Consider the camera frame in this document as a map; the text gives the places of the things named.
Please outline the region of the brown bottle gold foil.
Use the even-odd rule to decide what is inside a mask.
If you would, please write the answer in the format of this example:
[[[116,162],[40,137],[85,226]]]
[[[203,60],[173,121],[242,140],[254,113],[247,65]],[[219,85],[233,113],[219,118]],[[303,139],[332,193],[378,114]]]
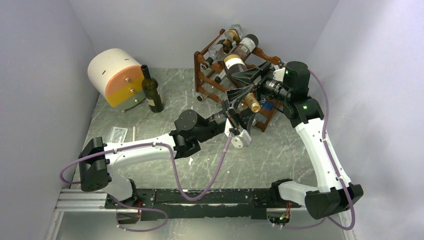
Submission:
[[[236,78],[233,77],[233,74],[241,73],[248,69],[246,64],[244,63],[244,61],[241,59],[239,55],[233,54],[233,53],[228,54],[223,59],[223,63],[224,63],[224,70],[228,79],[236,88],[243,88],[248,85],[247,83],[237,80]],[[257,113],[260,111],[261,106],[256,96],[252,92],[248,93],[244,99],[246,100],[252,112]]]

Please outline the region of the dark bottle white label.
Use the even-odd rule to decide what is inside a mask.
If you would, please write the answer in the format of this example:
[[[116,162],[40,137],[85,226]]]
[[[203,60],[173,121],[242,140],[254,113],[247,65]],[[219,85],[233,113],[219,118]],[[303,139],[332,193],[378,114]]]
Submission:
[[[153,113],[160,113],[164,110],[164,103],[158,92],[159,84],[156,79],[151,77],[149,68],[146,64],[141,66],[141,71],[144,76],[141,86],[148,106]]]

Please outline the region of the clear liquor bottle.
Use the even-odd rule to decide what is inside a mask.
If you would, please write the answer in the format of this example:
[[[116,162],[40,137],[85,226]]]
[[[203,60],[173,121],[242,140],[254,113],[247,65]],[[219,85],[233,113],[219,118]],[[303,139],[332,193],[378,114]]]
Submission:
[[[203,70],[208,69],[215,61],[222,61],[226,54],[241,41],[243,29],[240,24],[231,25],[209,48],[209,57],[201,64]]]

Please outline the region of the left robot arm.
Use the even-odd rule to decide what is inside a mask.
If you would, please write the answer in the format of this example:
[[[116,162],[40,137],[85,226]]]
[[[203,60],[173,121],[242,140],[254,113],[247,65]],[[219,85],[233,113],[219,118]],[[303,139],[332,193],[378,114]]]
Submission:
[[[221,111],[208,118],[192,109],[183,111],[174,122],[175,129],[157,137],[123,143],[92,138],[78,157],[81,190],[102,190],[124,207],[132,208],[139,200],[136,185],[121,176],[118,169],[165,159],[170,159],[175,168],[176,159],[192,156],[200,151],[201,143],[221,134],[227,136],[226,150],[230,145],[247,147],[252,140],[250,131],[255,114],[249,108],[238,112],[238,107],[252,89],[249,85],[228,90]]]

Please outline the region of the dark bottle brown label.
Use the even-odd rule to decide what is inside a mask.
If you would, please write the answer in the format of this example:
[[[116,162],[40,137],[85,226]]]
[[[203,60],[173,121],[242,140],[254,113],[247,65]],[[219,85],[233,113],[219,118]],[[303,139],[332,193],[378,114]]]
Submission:
[[[254,34],[247,34],[230,53],[225,55],[223,70],[215,76],[214,81],[220,84],[226,76],[234,87],[241,87],[243,84],[234,80],[232,74],[244,72],[248,69],[245,61],[258,44],[259,40]]]

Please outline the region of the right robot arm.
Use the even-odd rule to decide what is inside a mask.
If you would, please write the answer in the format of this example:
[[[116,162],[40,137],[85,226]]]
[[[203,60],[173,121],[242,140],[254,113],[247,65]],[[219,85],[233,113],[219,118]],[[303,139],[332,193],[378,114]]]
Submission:
[[[266,61],[254,68],[233,73],[237,83],[253,85],[259,95],[282,104],[283,113],[300,136],[316,175],[317,186],[300,184],[291,179],[274,182],[270,202],[282,207],[288,201],[304,206],[315,220],[352,211],[363,196],[360,184],[353,184],[340,164],[327,134],[328,111],[309,96],[309,80],[313,74],[300,61],[290,61],[272,70]]]

